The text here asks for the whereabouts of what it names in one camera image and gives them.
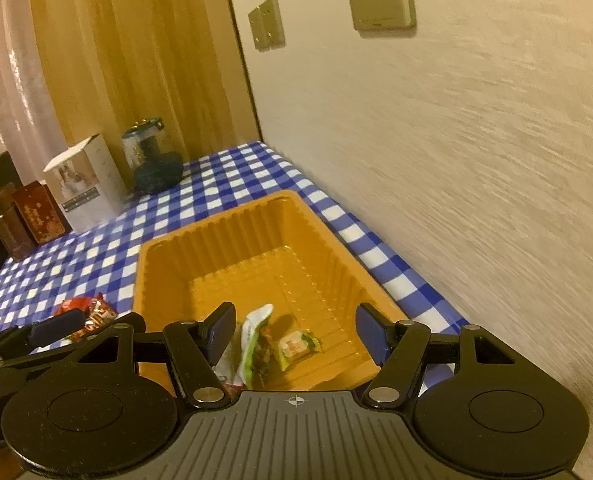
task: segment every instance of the crosshair mark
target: crosshair mark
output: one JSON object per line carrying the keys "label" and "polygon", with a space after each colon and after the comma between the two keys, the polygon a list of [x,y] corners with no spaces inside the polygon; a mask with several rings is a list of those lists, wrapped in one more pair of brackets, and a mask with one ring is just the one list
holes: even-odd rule
{"label": "crosshair mark", "polygon": [[289,402],[290,404],[292,404],[292,406],[297,408],[297,407],[301,406],[301,404],[303,404],[304,402],[307,402],[307,400],[305,400],[303,397],[299,397],[298,395],[295,395],[293,397],[290,397],[288,400],[286,400],[286,402]]}

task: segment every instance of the red snack bag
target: red snack bag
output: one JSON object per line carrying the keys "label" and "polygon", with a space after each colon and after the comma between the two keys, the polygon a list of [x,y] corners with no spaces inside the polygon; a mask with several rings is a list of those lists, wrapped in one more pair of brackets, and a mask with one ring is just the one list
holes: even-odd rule
{"label": "red snack bag", "polygon": [[58,306],[54,315],[63,314],[73,308],[83,310],[87,314],[88,319],[85,320],[84,328],[68,336],[68,339],[72,342],[76,342],[81,337],[94,332],[97,328],[107,325],[118,316],[116,310],[103,299],[103,294],[101,293],[94,296],[94,298],[72,298],[71,300],[65,300]]}

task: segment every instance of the blue white checkered tablecloth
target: blue white checkered tablecloth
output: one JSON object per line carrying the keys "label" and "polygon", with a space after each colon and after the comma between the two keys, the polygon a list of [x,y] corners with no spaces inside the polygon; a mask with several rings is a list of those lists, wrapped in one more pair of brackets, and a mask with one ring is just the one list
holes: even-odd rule
{"label": "blue white checkered tablecloth", "polygon": [[[189,163],[179,186],[134,201],[112,222],[54,240],[22,262],[8,259],[0,271],[0,330],[40,321],[66,298],[97,292],[120,313],[128,312],[141,244],[281,189],[301,195],[408,317],[445,334],[458,333],[466,323],[365,224],[292,163],[253,142]],[[426,384],[434,382],[426,378]]]}

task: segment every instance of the glass jar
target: glass jar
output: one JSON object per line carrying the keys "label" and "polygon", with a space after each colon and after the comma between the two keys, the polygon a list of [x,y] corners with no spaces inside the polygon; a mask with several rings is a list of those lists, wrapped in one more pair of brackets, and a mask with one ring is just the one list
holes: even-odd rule
{"label": "glass jar", "polygon": [[160,117],[139,121],[121,139],[137,192],[159,193],[183,178],[180,153],[172,149]]}

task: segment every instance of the snack wrapper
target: snack wrapper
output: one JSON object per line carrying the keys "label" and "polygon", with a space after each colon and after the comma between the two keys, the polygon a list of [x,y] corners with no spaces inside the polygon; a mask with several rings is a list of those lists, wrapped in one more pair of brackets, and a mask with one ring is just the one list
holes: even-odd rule
{"label": "snack wrapper", "polygon": [[268,303],[253,310],[245,318],[241,327],[241,364],[237,375],[248,388],[252,387],[254,378],[254,354],[259,343],[259,331],[268,323],[274,305]]}
{"label": "snack wrapper", "polygon": [[321,351],[321,343],[315,336],[310,332],[295,330],[279,340],[275,346],[275,357],[284,372],[302,357]]}
{"label": "snack wrapper", "polygon": [[67,337],[73,343],[77,342],[81,337],[87,336],[107,325],[118,316],[116,310],[103,299],[103,294],[101,293],[93,298],[72,298],[71,300],[65,300],[54,311],[54,316],[68,312],[73,308],[83,310],[88,316],[85,320],[85,327]]}
{"label": "snack wrapper", "polygon": [[241,323],[237,322],[234,335],[216,366],[212,367],[218,380],[225,386],[225,389],[233,399],[245,388],[243,381],[237,374],[241,362]]}

